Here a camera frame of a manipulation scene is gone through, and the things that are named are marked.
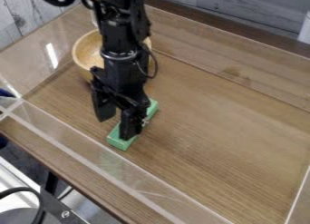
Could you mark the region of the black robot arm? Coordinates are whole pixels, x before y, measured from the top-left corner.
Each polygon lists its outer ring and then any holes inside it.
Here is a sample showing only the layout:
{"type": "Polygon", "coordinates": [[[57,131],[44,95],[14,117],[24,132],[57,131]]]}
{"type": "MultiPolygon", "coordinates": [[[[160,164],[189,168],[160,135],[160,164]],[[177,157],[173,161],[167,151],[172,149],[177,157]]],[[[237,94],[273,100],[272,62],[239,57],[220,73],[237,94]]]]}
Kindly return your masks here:
{"type": "MultiPolygon", "coordinates": [[[[64,7],[76,0],[44,0],[64,7]]],[[[101,36],[102,65],[89,69],[96,118],[102,122],[121,115],[118,138],[133,138],[143,129],[149,99],[144,85],[149,78],[149,20],[144,0],[80,0],[92,10],[101,36]]]]}

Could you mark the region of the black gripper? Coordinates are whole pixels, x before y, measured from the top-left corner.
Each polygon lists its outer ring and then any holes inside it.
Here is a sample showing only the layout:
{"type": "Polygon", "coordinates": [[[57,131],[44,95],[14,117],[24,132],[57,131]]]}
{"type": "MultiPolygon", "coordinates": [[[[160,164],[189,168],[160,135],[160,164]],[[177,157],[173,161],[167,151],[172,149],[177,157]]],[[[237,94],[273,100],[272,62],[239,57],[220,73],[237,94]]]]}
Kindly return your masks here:
{"type": "Polygon", "coordinates": [[[98,122],[110,119],[121,110],[120,139],[131,140],[143,130],[148,117],[149,99],[144,85],[148,75],[148,49],[114,53],[100,51],[104,67],[90,68],[90,94],[98,122]]]}

